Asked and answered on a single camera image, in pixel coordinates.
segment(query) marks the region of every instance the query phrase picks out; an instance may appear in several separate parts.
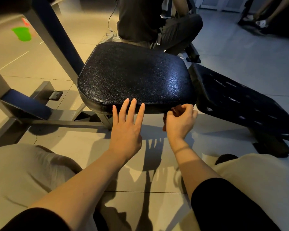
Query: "dark pants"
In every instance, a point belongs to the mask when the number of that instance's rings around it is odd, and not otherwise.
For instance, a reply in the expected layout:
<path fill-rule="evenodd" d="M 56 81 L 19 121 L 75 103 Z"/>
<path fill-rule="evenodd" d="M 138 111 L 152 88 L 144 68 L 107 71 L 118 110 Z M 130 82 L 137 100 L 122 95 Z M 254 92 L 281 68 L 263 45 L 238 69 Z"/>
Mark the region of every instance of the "dark pants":
<path fill-rule="evenodd" d="M 203 26 L 200 15 L 188 14 L 181 18 L 167 19 L 161 27 L 154 50 L 178 55 L 196 38 Z"/>

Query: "cable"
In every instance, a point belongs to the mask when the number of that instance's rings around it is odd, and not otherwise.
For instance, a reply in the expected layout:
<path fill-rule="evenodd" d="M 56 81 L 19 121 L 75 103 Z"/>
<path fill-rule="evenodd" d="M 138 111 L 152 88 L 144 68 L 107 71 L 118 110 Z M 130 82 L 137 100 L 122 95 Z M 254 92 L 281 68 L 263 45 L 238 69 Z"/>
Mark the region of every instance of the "cable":
<path fill-rule="evenodd" d="M 112 12 L 112 14 L 109 16 L 109 19 L 108 19 L 108 30 L 111 31 L 111 32 L 113 32 L 113 31 L 110 30 L 110 28 L 109 28 L 109 21 L 110 21 L 111 16 L 113 15 L 113 13 L 115 12 L 115 10 L 116 10 L 116 8 L 117 8 L 117 5 L 118 5 L 119 0 L 115 0 L 115 1 L 117 2 L 117 3 L 116 3 L 116 7 L 113 9 L 113 12 Z"/>

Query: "right hand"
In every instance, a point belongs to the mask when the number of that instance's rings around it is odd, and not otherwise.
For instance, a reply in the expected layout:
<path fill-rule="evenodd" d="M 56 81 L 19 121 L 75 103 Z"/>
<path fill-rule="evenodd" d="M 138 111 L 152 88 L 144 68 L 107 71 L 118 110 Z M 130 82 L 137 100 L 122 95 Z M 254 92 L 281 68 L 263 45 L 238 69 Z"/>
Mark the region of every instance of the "right hand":
<path fill-rule="evenodd" d="M 167 112 L 166 130 L 171 144 L 173 141 L 184 140 L 188 132 L 193 128 L 198 112 L 192 104 L 183 104 L 184 113 L 175 117 L 172 111 Z"/>

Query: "left hand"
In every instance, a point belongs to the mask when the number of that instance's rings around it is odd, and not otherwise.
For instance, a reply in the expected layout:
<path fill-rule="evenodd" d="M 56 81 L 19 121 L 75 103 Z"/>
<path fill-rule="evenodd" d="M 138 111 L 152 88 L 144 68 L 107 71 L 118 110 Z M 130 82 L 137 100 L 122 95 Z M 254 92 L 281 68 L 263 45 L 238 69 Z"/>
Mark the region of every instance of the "left hand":
<path fill-rule="evenodd" d="M 119 116 L 116 106 L 113 105 L 112 107 L 113 127 L 108 149 L 112 153 L 123 157 L 126 162 L 141 149 L 142 137 L 140 135 L 140 130 L 145 111 L 145 105 L 142 103 L 134 124 L 137 100 L 134 98 L 131 101 L 127 118 L 125 119 L 128 104 L 129 99 L 126 99 L 123 102 Z"/>

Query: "black padded seat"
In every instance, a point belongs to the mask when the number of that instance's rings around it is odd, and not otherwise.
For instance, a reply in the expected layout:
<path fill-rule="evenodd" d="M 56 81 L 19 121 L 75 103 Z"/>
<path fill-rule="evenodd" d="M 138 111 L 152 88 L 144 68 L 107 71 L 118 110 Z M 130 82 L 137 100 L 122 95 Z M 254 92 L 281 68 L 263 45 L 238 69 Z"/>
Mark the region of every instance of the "black padded seat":
<path fill-rule="evenodd" d="M 99 44 L 81 71 L 77 87 L 85 105 L 111 115 L 126 98 L 142 102 L 145 113 L 165 113 L 178 104 L 196 103 L 183 60 L 164 52 L 121 42 Z"/>
<path fill-rule="evenodd" d="M 289 140 L 289 114 L 276 101 L 196 63 L 189 73 L 201 112 Z"/>

